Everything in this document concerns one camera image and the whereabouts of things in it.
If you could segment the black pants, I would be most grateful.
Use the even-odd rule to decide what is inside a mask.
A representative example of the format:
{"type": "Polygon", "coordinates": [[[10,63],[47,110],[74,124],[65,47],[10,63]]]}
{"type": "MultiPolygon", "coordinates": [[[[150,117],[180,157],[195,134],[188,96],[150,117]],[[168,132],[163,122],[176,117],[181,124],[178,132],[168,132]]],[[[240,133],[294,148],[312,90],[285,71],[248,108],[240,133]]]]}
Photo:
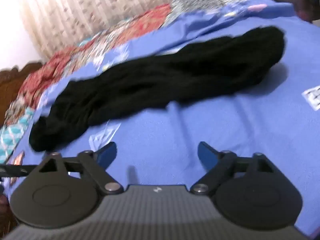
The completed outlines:
{"type": "Polygon", "coordinates": [[[191,43],[178,52],[151,55],[111,67],[91,79],[70,81],[47,116],[33,124],[29,144],[52,152],[91,126],[146,108],[183,105],[255,86],[282,58],[285,34],[274,26],[243,35],[191,43]]]}

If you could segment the blue printed bedsheet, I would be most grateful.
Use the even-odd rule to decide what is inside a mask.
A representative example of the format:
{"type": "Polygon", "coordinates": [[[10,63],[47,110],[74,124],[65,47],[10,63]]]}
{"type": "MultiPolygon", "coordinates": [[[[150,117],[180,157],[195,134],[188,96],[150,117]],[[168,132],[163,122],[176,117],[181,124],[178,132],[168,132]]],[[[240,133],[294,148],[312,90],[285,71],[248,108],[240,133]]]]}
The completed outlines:
{"type": "Polygon", "coordinates": [[[171,102],[131,117],[89,128],[61,148],[64,157],[117,145],[105,158],[108,172],[123,185],[191,186],[209,165],[197,156],[199,142],[248,157],[267,155],[299,189],[303,208],[296,227],[307,235],[319,229],[319,27],[298,18],[289,3],[248,0],[218,13],[191,12],[175,22],[112,49],[102,66],[152,53],[173,53],[192,42],[241,35],[274,25],[285,32],[286,50],[263,81],[234,95],[189,106],[171,102]]]}

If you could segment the teal white patterned pillow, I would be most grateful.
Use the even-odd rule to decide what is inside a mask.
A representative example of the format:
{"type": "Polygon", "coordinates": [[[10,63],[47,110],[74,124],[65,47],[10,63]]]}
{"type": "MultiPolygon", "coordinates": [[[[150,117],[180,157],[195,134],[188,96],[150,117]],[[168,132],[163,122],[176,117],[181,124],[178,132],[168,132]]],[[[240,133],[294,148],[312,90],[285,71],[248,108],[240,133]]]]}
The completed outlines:
{"type": "Polygon", "coordinates": [[[29,122],[34,115],[34,110],[27,107],[24,114],[18,119],[16,124],[3,126],[1,128],[1,144],[0,155],[1,164],[5,163],[13,153],[15,147],[22,139],[25,131],[28,128],[29,122]]]}

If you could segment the red patterned quilt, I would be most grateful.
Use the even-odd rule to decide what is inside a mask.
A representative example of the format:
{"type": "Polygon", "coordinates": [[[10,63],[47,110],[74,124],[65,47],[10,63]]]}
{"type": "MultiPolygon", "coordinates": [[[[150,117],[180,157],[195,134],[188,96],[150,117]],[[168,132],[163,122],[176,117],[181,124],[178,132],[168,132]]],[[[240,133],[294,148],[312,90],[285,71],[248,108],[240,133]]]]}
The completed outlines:
{"type": "Polygon", "coordinates": [[[171,12],[170,4],[159,5],[131,20],[124,20],[84,41],[56,52],[22,83],[16,99],[5,112],[5,126],[15,124],[27,107],[35,109],[42,93],[63,77],[71,75],[95,57],[125,42],[159,29],[171,12]]]}

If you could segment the carved wooden headboard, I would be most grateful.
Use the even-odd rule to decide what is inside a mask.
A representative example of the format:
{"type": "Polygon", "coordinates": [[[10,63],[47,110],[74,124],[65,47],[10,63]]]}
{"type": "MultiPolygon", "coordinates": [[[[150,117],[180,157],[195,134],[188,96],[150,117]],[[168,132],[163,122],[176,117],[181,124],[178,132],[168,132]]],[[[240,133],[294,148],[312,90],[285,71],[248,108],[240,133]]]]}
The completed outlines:
{"type": "Polygon", "coordinates": [[[1,70],[1,126],[4,124],[5,112],[10,104],[16,99],[18,91],[27,76],[43,66],[42,62],[26,64],[22,70],[17,66],[12,69],[1,70]]]}

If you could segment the beige leaf-print curtain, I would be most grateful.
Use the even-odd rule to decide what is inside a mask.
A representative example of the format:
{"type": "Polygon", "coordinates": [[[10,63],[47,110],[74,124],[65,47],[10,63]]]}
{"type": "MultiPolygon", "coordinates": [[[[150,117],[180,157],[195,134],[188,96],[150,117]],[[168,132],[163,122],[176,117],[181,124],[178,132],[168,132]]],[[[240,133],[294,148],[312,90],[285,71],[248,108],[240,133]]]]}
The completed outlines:
{"type": "Polygon", "coordinates": [[[172,0],[23,0],[24,24],[48,59],[66,46],[172,0]]]}

